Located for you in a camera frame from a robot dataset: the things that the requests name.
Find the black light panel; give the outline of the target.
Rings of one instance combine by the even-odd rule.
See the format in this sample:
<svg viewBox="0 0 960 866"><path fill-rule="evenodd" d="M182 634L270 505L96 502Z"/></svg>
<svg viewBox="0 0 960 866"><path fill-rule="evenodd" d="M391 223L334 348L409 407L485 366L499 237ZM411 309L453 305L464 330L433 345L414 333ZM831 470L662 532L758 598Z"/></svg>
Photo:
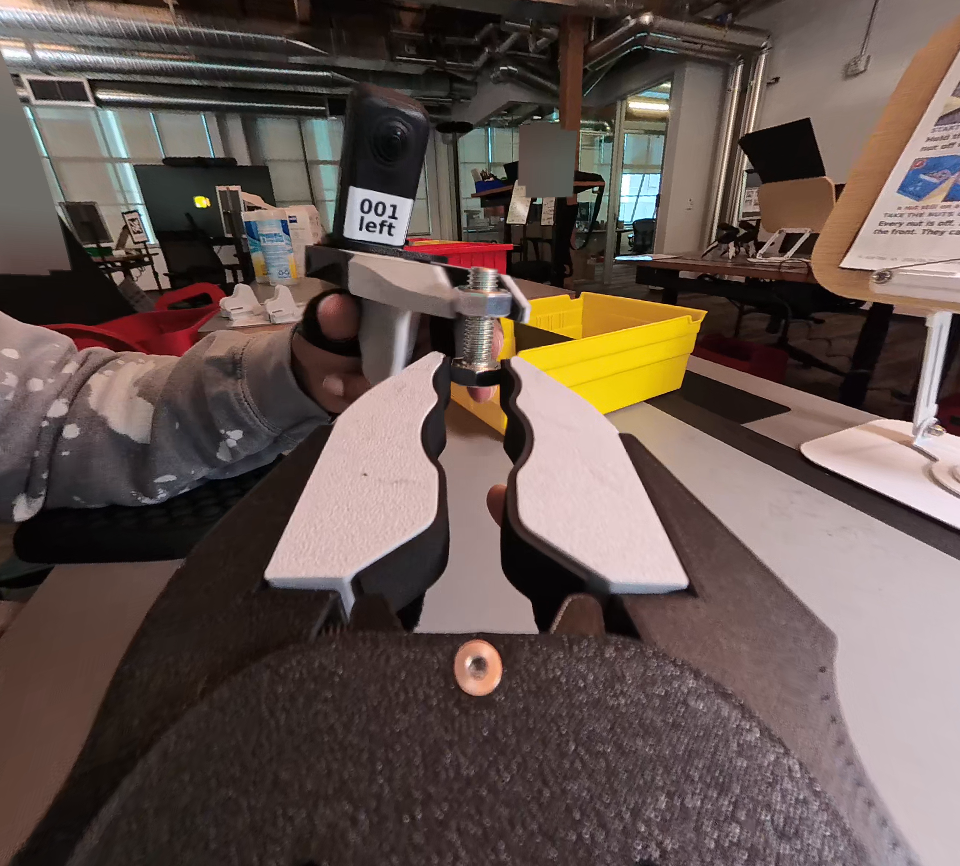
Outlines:
<svg viewBox="0 0 960 866"><path fill-rule="evenodd" d="M741 136L738 145L762 185L826 176L810 117L756 129Z"/></svg>

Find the spare black gripper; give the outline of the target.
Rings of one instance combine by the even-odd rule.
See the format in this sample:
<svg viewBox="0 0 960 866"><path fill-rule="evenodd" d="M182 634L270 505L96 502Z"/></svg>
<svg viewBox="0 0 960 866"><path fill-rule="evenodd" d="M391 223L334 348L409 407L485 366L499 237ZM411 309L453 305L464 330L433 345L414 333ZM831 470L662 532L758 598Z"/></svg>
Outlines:
<svg viewBox="0 0 960 866"><path fill-rule="evenodd" d="M717 226L713 241L702 251L705 260L750 260L758 255L761 224L740 220L738 224Z"/></svg>

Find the white cardboard box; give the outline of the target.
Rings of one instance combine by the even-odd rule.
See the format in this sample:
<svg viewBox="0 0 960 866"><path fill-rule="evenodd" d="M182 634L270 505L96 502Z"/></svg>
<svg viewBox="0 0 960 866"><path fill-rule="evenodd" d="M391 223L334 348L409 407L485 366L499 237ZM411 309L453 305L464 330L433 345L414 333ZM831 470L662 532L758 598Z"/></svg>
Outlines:
<svg viewBox="0 0 960 866"><path fill-rule="evenodd" d="M284 208L295 250L323 243L325 229L314 204L288 205Z"/></svg>

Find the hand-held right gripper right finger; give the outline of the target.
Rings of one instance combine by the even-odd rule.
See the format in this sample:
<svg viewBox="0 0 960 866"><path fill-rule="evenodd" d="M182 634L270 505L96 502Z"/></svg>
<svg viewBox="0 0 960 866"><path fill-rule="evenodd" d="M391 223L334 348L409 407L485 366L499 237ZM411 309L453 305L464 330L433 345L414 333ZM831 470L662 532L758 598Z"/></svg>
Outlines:
<svg viewBox="0 0 960 866"><path fill-rule="evenodd" d="M500 404L510 458L501 568L552 620L586 594L660 596L690 587L618 429L594 405L529 361L503 367Z"/></svg>

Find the person's left forearm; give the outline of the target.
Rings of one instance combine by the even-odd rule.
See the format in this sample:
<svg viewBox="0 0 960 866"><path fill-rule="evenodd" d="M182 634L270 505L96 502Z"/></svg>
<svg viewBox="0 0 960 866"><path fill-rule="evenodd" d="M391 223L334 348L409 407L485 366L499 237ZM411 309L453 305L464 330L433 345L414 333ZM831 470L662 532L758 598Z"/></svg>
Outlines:
<svg viewBox="0 0 960 866"><path fill-rule="evenodd" d="M78 349L2 314L2 522L159 504L292 451L331 421L295 379L293 341L226 330L181 357Z"/></svg>

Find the black standing desk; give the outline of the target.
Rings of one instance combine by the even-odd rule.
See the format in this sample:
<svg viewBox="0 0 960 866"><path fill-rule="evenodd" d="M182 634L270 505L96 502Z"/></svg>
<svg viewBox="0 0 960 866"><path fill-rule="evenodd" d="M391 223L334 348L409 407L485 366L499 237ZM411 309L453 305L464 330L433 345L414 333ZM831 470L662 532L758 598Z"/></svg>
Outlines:
<svg viewBox="0 0 960 866"><path fill-rule="evenodd" d="M532 198L519 185L497 179L479 182L473 198L511 248L509 275L564 287L573 279L574 254L594 236L605 192L603 176L576 172L569 197Z"/></svg>

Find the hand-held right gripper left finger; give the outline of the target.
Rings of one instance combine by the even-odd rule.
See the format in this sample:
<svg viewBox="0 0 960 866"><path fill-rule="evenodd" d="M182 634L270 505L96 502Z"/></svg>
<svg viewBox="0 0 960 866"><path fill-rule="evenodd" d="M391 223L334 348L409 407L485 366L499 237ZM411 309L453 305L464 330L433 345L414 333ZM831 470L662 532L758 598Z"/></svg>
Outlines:
<svg viewBox="0 0 960 866"><path fill-rule="evenodd" d="M266 566L276 589L419 601L450 555L450 359L431 352L371 388L332 427Z"/></svg>

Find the red floor bin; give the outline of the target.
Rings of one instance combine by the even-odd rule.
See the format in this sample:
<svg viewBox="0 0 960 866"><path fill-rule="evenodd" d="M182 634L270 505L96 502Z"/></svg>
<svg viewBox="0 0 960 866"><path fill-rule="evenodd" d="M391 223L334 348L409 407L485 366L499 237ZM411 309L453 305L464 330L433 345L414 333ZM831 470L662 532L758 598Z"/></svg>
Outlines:
<svg viewBox="0 0 960 866"><path fill-rule="evenodd" d="M785 382L788 355L768 344L709 333L697 340L691 356L762 380Z"/></svg>

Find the red tote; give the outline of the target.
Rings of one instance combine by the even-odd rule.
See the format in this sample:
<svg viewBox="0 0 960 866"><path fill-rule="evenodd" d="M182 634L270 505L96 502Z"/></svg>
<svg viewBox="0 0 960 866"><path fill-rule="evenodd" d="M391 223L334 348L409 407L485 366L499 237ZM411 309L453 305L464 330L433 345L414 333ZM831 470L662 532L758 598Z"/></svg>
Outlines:
<svg viewBox="0 0 960 866"><path fill-rule="evenodd" d="M154 308L96 325L54 323L46 330L66 335L79 349L183 356L200 339L199 330L219 312L224 290L201 282L163 293Z"/></svg>

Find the black wall monitor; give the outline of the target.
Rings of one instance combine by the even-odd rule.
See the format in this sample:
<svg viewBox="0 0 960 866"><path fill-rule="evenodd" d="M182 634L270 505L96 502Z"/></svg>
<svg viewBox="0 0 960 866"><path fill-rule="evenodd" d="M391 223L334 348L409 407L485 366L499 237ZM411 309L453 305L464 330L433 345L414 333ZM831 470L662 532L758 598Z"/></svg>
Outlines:
<svg viewBox="0 0 960 866"><path fill-rule="evenodd" d="M217 188L240 187L275 204L267 166L214 163L212 165L135 164L133 172L155 235L199 231L212 239L227 235Z"/></svg>

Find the person's left hand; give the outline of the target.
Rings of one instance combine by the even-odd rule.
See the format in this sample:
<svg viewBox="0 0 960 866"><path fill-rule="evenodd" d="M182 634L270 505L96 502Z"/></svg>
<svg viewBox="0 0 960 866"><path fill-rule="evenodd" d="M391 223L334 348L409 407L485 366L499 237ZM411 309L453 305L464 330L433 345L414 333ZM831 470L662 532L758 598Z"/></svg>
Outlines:
<svg viewBox="0 0 960 866"><path fill-rule="evenodd" d="M341 289L308 301L291 341L291 366L300 389L331 415L343 413L371 389L359 352L361 304Z"/></svg>

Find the small wooden clipboard stand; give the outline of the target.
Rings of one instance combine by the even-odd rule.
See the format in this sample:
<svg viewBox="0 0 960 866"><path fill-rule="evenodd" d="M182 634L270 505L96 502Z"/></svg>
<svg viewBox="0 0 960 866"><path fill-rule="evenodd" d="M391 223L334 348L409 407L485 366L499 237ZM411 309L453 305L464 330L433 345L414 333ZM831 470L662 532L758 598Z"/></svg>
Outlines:
<svg viewBox="0 0 960 866"><path fill-rule="evenodd" d="M763 184L758 203L767 239L754 261L810 260L836 204L835 184L827 176Z"/></svg>

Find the steel hex bolt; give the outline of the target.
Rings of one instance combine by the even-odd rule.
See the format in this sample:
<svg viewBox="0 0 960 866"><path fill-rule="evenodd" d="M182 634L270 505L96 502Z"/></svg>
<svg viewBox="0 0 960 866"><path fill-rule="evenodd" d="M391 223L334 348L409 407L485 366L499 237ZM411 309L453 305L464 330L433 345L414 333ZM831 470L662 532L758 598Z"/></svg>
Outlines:
<svg viewBox="0 0 960 866"><path fill-rule="evenodd" d="M497 385L500 364L494 346L498 320L460 318L462 341L451 361L451 380L467 388Z"/></svg>

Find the steel hex nut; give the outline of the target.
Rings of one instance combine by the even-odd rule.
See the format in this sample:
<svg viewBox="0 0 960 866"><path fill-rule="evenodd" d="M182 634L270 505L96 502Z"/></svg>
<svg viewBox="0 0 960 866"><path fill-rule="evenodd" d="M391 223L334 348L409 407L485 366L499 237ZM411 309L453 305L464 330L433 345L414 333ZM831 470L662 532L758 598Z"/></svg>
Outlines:
<svg viewBox="0 0 960 866"><path fill-rule="evenodd" d="M502 288L485 291L463 285L457 288L453 299L455 314L465 318L508 318L513 305L512 294Z"/></svg>

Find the yellow plastic bin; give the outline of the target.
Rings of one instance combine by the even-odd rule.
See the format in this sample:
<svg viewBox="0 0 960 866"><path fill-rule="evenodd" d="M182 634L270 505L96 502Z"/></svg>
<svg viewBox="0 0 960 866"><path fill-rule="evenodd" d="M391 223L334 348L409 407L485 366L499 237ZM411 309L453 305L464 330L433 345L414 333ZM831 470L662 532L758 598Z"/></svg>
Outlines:
<svg viewBox="0 0 960 866"><path fill-rule="evenodd" d="M608 414L681 388L706 315L590 292L537 297L527 323L501 321L499 357L525 359Z"/></svg>

